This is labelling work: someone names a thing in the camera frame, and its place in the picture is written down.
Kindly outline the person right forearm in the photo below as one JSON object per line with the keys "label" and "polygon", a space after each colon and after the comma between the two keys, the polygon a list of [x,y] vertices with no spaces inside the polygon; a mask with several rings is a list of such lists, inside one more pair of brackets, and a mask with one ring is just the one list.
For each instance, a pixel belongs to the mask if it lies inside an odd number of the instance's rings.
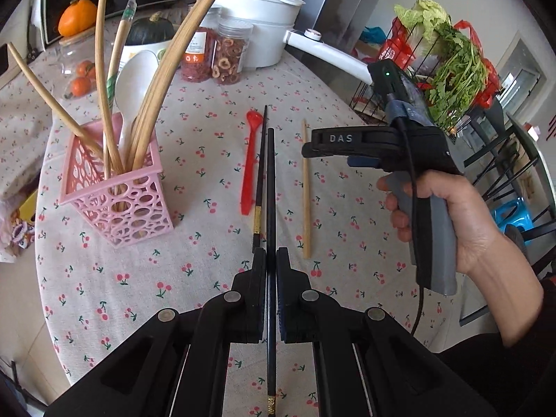
{"label": "person right forearm", "polygon": [[544,290],[524,254],[496,231],[466,275],[485,298],[503,344],[516,344],[536,321],[544,300]]}

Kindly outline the person right hand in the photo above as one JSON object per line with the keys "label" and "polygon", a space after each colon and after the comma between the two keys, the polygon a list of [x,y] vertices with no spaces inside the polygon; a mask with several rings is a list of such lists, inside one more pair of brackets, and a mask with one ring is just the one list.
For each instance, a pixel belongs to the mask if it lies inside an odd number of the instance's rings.
{"label": "person right hand", "polygon": [[446,202],[457,239],[457,271],[469,275],[500,235],[482,196],[464,176],[433,170],[417,179],[417,196]]}

